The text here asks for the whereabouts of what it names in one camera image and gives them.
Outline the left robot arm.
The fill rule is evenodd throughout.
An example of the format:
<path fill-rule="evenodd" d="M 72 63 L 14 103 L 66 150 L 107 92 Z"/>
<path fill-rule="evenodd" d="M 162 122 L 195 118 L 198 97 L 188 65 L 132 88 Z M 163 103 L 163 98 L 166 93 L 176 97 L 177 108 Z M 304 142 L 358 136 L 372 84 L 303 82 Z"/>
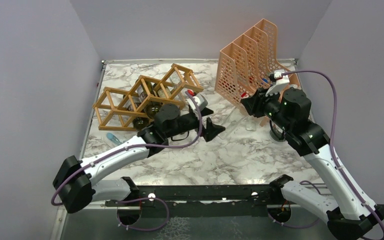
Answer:
<path fill-rule="evenodd" d="M 182 115 L 174 104 L 164 104 L 155 115 L 154 121 L 123 144 L 99 155 L 77 159 L 67 157 L 52 182 L 55 193 L 51 197 L 53 206 L 65 206 L 68 213 L 76 213 L 91 202 L 96 201 L 98 183 L 109 174 L 136 161 L 154 156 L 163 149 L 175 149 L 169 145 L 169 139 L 182 133 L 195 130 L 197 137 L 206 142 L 213 140 L 225 131 L 225 127 L 212 122 L 213 111 L 207 107 L 195 109 L 189 106 L 189 112 Z"/>

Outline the wooden wine rack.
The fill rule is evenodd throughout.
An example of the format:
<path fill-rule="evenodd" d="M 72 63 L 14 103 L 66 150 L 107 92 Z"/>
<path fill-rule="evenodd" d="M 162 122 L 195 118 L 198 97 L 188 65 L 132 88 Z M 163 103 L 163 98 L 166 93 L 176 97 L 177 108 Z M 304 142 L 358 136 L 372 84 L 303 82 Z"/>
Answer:
<path fill-rule="evenodd" d="M 180 74 L 180 71 L 186 72 L 186 73 L 192 73 L 192 77 L 194 79 L 195 84 L 194 85 L 186 85 L 183 83 L 182 85 L 187 87 L 188 89 L 192 90 L 194 93 L 200 93 L 204 90 L 203 86 L 199 83 L 197 78 L 194 75 L 194 72 L 192 69 L 184 67 L 182 65 L 173 63 L 171 65 L 171 68 L 169 71 L 162 77 L 162 79 L 157 79 L 150 76 L 140 75 L 137 80 L 140 80 L 143 84 L 143 88 L 145 89 L 146 93 L 148 94 L 148 97 L 139 105 L 139 107 L 136 107 L 133 102 L 133 97 L 139 98 L 139 95 L 137 94 L 137 88 L 140 84 L 140 82 L 135 82 L 134 85 L 128 89 L 123 90 L 119 88 L 113 88 L 113 87 L 104 87 L 102 94 L 98 97 L 96 102 L 93 105 L 93 110 L 96 114 L 97 122 L 98 122 L 98 129 L 100 131 L 124 131 L 124 132 L 135 132 L 136 129 L 133 126 L 133 119 L 135 117 L 143 117 L 143 118 L 149 118 L 147 114 L 144 111 L 144 107 L 146 104 L 150 101 L 157 102 L 159 98 L 156 96 L 151 96 L 147 86 L 146 82 L 150 82 L 152 87 L 154 84 L 159 85 L 156 89 L 158 90 L 159 87 L 173 87 L 173 84 L 171 84 L 168 80 L 169 77 L 174 73 L 177 72 L 177 74 Z M 133 104 L 133 111 L 128 111 L 125 108 L 125 103 L 127 100 L 130 100 Z M 177 104 L 174 104 L 177 107 L 179 107 L 180 110 L 185 108 L 186 106 L 182 107 L 182 102 L 179 102 Z"/>

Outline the green wine bottle white label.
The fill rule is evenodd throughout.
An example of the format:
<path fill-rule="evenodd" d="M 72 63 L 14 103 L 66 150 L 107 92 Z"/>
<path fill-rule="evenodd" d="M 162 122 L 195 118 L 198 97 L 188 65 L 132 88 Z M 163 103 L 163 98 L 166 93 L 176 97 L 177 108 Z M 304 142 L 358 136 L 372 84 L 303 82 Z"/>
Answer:
<path fill-rule="evenodd" d="M 160 86 L 159 89 L 157 89 L 158 86 L 159 86 L 159 84 L 153 85 L 153 90 L 159 99 L 159 100 L 157 100 L 158 103 L 161 103 L 161 104 L 178 104 L 177 100 L 171 99 L 172 94 L 171 94 L 168 87 L 166 87 L 166 86 L 161 87 Z"/>

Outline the dark wine bottle black neck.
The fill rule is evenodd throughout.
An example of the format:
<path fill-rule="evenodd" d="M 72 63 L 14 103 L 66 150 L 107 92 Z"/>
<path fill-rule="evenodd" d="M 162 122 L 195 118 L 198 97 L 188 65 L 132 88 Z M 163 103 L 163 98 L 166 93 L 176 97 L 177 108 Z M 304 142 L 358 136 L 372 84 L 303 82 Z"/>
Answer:
<path fill-rule="evenodd" d="M 140 80 L 137 80 L 137 82 L 140 82 L 136 92 L 139 95 L 139 100 L 143 102 L 147 97 L 148 94 L 146 90 L 144 89 L 144 85 Z M 146 82 L 147 89 L 149 90 L 149 93 L 151 96 L 156 96 L 155 91 L 153 89 L 153 86 L 150 82 Z M 147 114 L 147 116 L 151 119 L 155 118 L 155 115 L 160 111 L 162 107 L 161 102 L 156 102 L 156 101 L 149 101 L 146 106 L 144 107 L 144 112 Z"/>

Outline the green wine bottle silver neck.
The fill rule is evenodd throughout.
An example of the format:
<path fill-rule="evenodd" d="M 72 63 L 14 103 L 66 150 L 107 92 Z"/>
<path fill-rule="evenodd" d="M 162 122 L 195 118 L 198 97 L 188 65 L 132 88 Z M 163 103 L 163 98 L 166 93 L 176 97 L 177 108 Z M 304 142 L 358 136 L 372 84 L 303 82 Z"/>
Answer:
<path fill-rule="evenodd" d="M 139 105 L 142 103 L 141 100 L 138 98 L 138 97 L 133 97 L 133 103 L 136 107 L 139 107 Z M 128 110 L 128 111 L 131 111 L 133 112 L 134 109 L 133 109 L 133 104 L 131 103 L 130 100 L 127 100 L 127 102 L 125 103 L 124 107 Z M 147 118 L 147 117 L 137 117 L 135 116 L 133 121 L 133 127 L 137 130 L 137 131 L 141 131 L 142 129 L 144 129 L 145 127 L 147 127 L 149 124 L 150 124 L 150 119 Z"/>

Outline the clear tall glass bottle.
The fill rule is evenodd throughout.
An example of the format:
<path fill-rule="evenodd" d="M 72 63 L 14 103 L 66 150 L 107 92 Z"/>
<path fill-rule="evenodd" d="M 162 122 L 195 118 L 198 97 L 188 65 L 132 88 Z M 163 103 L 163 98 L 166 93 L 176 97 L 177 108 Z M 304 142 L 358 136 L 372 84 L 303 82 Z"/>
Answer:
<path fill-rule="evenodd" d="M 220 139 L 228 139 L 247 117 L 248 113 L 243 106 L 234 107 L 220 123 L 221 126 L 225 127 L 225 130 L 218 137 Z"/>

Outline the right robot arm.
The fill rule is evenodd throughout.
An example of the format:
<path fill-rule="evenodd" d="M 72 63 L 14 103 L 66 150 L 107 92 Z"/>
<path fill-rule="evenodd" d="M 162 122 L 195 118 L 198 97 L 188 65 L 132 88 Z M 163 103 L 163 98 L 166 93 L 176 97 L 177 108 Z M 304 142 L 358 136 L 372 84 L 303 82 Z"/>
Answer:
<path fill-rule="evenodd" d="M 316 170 L 332 195 L 321 196 L 282 175 L 269 184 L 272 202 L 298 204 L 322 220 L 338 240 L 364 239 L 384 220 L 384 204 L 363 194 L 332 149 L 327 133 L 309 119 L 312 103 L 302 90 L 289 88 L 269 94 L 267 89 L 259 88 L 240 102 L 249 115 L 268 117 L 283 129 L 286 142 Z"/>

